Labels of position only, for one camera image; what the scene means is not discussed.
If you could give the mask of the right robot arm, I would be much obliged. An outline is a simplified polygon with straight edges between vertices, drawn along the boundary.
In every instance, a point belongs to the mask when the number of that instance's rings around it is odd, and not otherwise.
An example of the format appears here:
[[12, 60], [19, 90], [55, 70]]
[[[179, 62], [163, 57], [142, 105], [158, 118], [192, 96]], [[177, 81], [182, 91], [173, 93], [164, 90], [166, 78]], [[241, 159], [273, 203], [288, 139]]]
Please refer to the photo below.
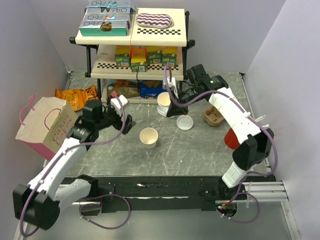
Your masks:
[[234, 96], [222, 76], [209, 76], [199, 64], [187, 71], [192, 87], [179, 91], [171, 69], [164, 68], [163, 84], [170, 97], [167, 117], [186, 115], [188, 106], [206, 100], [223, 116], [235, 134], [238, 147], [233, 151], [233, 162], [222, 176], [218, 193], [223, 199], [230, 199], [236, 193], [236, 186], [252, 171], [251, 169], [275, 151], [274, 133], [256, 122]]

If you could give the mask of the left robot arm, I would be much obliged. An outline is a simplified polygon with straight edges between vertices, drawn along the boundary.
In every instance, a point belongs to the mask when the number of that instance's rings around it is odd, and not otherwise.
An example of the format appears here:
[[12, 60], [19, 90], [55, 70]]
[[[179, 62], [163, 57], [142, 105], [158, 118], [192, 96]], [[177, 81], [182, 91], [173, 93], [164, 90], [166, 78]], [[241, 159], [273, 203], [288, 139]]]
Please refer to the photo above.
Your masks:
[[46, 167], [27, 185], [19, 184], [13, 190], [14, 214], [19, 223], [48, 230], [60, 213], [80, 199], [101, 199], [98, 180], [82, 174], [64, 188], [60, 184], [72, 166], [87, 154], [102, 129], [114, 127], [117, 134], [127, 134], [135, 125], [132, 116], [125, 113], [129, 101], [116, 96], [103, 105], [100, 100], [88, 101], [82, 114], [66, 135], [60, 149]]

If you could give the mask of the white paper cup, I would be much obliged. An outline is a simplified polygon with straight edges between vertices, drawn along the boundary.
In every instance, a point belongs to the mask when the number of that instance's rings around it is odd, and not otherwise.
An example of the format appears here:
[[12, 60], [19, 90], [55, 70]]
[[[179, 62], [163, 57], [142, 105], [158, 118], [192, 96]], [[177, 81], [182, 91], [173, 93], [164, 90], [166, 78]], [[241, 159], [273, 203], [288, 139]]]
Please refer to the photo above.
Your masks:
[[139, 134], [139, 139], [147, 150], [151, 150], [156, 146], [158, 137], [158, 132], [151, 127], [144, 128]]

